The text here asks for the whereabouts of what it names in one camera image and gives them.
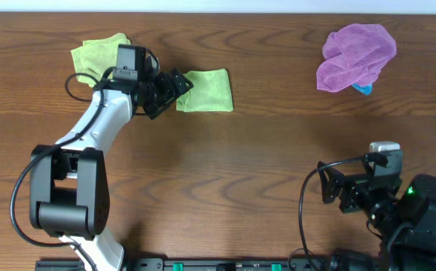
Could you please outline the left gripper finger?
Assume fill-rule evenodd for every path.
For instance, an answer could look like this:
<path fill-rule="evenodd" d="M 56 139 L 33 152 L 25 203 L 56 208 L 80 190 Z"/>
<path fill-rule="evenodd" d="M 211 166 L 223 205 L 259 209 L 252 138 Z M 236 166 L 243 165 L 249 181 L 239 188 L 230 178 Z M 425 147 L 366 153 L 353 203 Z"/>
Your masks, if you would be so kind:
<path fill-rule="evenodd" d="M 169 109 L 169 107 L 176 101 L 176 99 L 170 99 L 167 102 L 164 102 L 162 105 L 158 105 L 156 102 L 148 105 L 148 117 L 153 120 L 157 118 L 164 111 Z"/>
<path fill-rule="evenodd" d="M 174 97 L 177 99 L 194 87 L 194 84 L 187 79 L 178 69 L 173 69 L 170 72 L 170 78 L 173 87 L 175 88 Z"/>

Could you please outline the green microfiber cloth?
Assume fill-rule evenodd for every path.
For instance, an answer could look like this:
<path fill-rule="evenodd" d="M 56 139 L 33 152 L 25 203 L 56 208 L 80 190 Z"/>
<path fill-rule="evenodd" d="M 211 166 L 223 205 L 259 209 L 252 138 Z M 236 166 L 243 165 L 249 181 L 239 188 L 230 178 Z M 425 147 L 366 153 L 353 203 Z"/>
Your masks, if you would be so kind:
<path fill-rule="evenodd" d="M 176 110 L 189 112 L 231 112 L 234 110 L 229 75 L 226 69 L 199 72 L 184 76 L 194 85 L 176 100 Z"/>

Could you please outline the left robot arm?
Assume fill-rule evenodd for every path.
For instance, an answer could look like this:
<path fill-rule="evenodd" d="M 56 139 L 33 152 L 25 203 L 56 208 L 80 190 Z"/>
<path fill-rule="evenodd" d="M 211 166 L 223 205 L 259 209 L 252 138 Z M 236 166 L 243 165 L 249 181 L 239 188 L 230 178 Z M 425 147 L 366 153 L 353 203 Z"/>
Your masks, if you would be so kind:
<path fill-rule="evenodd" d="M 139 108 L 150 119 L 193 88 L 170 73 L 111 67 L 94 81 L 89 107 L 54 145 L 34 148 L 29 164 L 30 223 L 71 246 L 85 270 L 120 270 L 123 246 L 107 227 L 110 193 L 105 156 Z"/>

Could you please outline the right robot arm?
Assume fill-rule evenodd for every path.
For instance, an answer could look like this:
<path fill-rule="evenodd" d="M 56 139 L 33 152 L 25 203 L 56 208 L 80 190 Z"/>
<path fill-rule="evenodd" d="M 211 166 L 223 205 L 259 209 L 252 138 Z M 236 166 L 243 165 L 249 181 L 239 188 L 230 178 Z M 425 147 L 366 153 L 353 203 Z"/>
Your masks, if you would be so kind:
<path fill-rule="evenodd" d="M 400 150 L 367 153 L 357 159 L 365 170 L 357 175 L 320 162 L 322 200 L 366 214 L 381 239 L 380 269 L 436 270 L 436 177 L 416 175 L 398 196 L 402 157 Z"/>

